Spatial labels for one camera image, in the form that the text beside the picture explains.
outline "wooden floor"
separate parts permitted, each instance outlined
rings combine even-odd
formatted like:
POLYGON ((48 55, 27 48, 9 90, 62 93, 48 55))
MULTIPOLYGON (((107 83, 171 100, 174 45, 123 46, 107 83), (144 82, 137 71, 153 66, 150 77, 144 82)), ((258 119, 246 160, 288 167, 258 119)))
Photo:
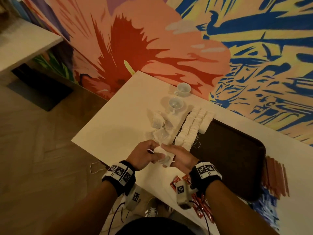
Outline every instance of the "wooden floor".
POLYGON ((100 183, 70 140, 106 101, 59 77, 74 92, 46 112, 6 87, 15 79, 0 76, 0 233, 37 235, 100 183))

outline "cup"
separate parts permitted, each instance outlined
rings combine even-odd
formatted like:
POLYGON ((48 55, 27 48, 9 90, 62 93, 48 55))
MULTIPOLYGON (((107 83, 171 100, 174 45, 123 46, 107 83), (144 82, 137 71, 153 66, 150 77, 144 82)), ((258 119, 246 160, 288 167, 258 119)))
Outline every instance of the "cup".
POLYGON ((172 97, 168 101, 168 105, 170 106, 170 110, 172 111, 172 114, 175 114, 176 110, 179 110, 184 106, 184 102, 182 101, 182 99, 178 97, 172 97))
POLYGON ((188 83, 181 82, 177 85, 177 91, 174 92, 175 95, 186 97, 190 94, 191 86, 188 83))

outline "painted wall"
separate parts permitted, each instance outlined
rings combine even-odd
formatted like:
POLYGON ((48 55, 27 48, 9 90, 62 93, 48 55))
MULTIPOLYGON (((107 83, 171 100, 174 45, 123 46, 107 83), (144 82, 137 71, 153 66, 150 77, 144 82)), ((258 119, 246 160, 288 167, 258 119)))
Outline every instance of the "painted wall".
POLYGON ((313 146, 313 0, 11 0, 35 60, 110 99, 140 70, 313 146))

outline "wristband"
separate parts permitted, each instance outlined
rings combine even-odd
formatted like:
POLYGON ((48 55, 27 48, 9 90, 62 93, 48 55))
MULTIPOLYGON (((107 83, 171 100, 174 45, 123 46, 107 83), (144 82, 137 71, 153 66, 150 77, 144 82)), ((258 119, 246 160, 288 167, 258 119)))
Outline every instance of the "wristband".
POLYGON ((210 162, 199 161, 189 173, 191 184, 198 189, 199 194, 203 193, 207 187, 215 180, 222 180, 221 174, 217 171, 215 166, 210 162))
POLYGON ((114 186, 118 196, 127 196, 136 182, 135 168, 127 161, 115 163, 103 175, 102 182, 105 180, 114 186))

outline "black tray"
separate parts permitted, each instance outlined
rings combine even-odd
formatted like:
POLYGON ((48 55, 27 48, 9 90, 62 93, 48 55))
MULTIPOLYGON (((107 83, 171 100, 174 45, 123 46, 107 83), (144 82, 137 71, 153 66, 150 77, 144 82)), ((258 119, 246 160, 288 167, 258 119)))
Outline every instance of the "black tray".
POLYGON ((265 152, 262 142, 216 119, 205 134, 198 133, 190 149, 196 158, 209 161, 217 168, 231 191, 251 202, 261 195, 265 152))

